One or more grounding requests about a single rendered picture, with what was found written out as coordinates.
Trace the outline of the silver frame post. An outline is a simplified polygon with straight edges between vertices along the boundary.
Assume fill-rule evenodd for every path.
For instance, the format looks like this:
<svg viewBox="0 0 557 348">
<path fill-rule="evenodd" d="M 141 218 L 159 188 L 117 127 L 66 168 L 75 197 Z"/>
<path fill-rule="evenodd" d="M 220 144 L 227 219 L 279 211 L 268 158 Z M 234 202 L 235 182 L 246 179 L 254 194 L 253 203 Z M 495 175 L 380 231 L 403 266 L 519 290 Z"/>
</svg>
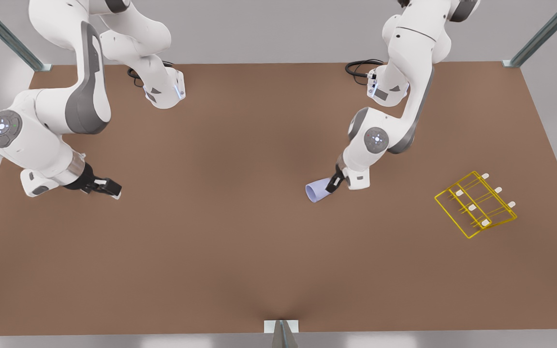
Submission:
<svg viewBox="0 0 557 348">
<path fill-rule="evenodd" d="M 556 31 L 557 12 L 511 59 L 502 60 L 502 65 L 506 68 L 520 68 Z"/>
<path fill-rule="evenodd" d="M 272 333 L 272 348 L 299 348 L 294 333 L 300 332 L 298 320 L 266 320 L 264 333 Z"/>
<path fill-rule="evenodd" d="M 51 64 L 41 62 L 1 21 L 0 39 L 35 72 L 48 72 Z"/>
</svg>

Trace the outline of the pale lavender cup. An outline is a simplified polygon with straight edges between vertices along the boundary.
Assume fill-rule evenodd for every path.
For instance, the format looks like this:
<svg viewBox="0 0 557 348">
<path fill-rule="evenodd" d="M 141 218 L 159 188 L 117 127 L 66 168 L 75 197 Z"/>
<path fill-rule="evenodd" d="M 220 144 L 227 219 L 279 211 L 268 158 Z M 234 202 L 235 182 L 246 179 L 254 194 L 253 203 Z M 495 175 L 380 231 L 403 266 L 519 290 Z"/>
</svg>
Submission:
<svg viewBox="0 0 557 348">
<path fill-rule="evenodd" d="M 313 203 L 316 203 L 320 200 L 323 200 L 323 198 L 329 196 L 329 194 L 331 194 L 331 192 L 327 191 L 327 187 L 329 183 L 331 183 L 331 179 L 325 178 L 307 184 L 305 186 L 305 191 L 309 200 Z"/>
</svg>

